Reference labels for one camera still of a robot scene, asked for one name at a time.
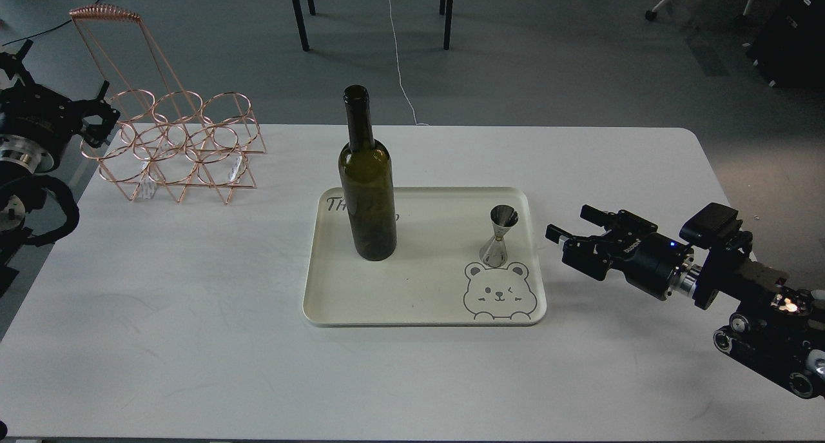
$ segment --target serving tray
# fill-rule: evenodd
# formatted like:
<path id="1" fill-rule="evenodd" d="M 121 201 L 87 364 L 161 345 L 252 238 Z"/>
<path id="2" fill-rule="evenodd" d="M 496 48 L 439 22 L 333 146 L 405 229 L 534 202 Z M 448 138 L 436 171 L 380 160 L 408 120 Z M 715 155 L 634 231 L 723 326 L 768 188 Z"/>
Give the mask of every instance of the serving tray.
<path id="1" fill-rule="evenodd" d="M 318 200 L 304 315 L 319 326 L 533 325 L 547 300 L 527 197 L 516 188 L 395 188 L 398 246 L 367 261 L 353 245 L 341 188 Z M 482 264 L 490 210 L 512 206 L 507 261 Z"/>

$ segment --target wine bottle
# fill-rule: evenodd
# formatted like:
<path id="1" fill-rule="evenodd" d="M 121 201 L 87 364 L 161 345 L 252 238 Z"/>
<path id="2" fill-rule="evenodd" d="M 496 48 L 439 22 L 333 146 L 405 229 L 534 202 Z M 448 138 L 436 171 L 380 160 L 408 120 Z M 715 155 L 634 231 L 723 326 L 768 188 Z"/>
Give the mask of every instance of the wine bottle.
<path id="1" fill-rule="evenodd" d="M 372 135 L 369 94 L 360 85 L 344 90 L 350 141 L 338 156 L 338 173 L 358 254 L 370 261 L 395 251 L 395 201 L 389 152 Z"/>

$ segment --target metal jigger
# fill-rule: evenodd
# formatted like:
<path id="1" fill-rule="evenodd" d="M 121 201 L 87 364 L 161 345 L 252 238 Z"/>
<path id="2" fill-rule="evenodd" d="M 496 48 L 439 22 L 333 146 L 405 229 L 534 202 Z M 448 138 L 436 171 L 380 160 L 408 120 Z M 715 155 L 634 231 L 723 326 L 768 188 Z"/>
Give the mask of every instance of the metal jigger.
<path id="1" fill-rule="evenodd" d="M 507 261 L 507 247 L 504 234 L 518 222 L 518 213 L 506 204 L 499 204 L 490 210 L 492 237 L 481 247 L 478 257 L 490 267 L 501 267 Z"/>

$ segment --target bear drawing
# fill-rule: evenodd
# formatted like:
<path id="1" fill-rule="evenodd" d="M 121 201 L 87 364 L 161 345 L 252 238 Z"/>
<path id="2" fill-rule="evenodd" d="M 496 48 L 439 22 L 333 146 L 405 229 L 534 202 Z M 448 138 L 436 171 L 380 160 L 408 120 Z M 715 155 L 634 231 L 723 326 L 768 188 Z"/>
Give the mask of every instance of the bear drawing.
<path id="1" fill-rule="evenodd" d="M 519 262 L 507 269 L 487 269 L 471 262 L 465 267 L 465 307 L 473 319 L 530 319 L 538 301 L 527 284 L 527 266 Z"/>

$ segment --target gray floor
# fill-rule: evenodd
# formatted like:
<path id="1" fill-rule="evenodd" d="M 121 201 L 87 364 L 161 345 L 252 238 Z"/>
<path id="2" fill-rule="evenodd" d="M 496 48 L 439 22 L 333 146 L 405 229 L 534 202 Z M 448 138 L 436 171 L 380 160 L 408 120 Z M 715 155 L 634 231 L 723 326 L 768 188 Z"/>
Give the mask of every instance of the gray floor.
<path id="1" fill-rule="evenodd" d="M 0 0 L 0 41 L 51 28 L 91 2 Z M 392 0 L 418 122 L 690 129 L 754 232 L 760 260 L 790 272 L 793 287 L 825 287 L 825 94 L 769 87 L 743 48 L 779 0 L 757 0 L 744 26 L 733 17 L 746 0 L 674 0 L 649 23 L 643 14 L 656 2 L 456 0 L 445 52 L 438 0 Z M 398 87 L 388 0 L 316 0 L 318 15 L 304 16 L 308 53 L 289 0 L 111 3 L 144 18 L 186 87 L 206 96 L 247 94 L 261 123 L 345 123 L 341 93 L 352 83 L 371 91 L 374 123 L 413 123 Z M 104 43 L 135 43 L 121 28 L 100 28 Z M 119 56 L 131 61 L 133 54 Z M 72 26 L 37 38 L 26 67 L 74 99 L 94 96 L 101 81 Z M 141 79 L 150 69 L 129 67 L 129 74 Z M 80 194 L 93 167 L 74 151 L 58 176 Z M 672 156 L 680 161 L 679 152 Z M 575 213 L 581 204 L 559 205 Z M 53 214 L 42 214 L 32 226 L 53 222 Z M 23 273 L 0 300 L 3 332 L 45 255 L 26 249 L 12 264 Z"/>

